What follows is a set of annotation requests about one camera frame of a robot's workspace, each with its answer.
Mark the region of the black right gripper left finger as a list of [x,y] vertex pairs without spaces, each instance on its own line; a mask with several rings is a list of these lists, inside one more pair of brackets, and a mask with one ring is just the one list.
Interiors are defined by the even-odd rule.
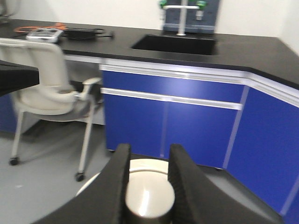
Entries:
[[35,224],[122,224],[131,146],[118,145],[101,173],[80,194]]

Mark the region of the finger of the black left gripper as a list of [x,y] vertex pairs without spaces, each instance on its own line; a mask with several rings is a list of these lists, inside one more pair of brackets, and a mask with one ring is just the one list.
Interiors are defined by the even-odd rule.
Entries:
[[0,95],[39,84],[39,71],[35,67],[0,61]]

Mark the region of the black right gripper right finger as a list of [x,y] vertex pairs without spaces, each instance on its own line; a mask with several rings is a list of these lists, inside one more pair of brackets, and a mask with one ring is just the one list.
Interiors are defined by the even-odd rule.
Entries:
[[282,224],[282,217],[224,170],[196,165],[171,144],[168,180],[175,191],[174,224]]

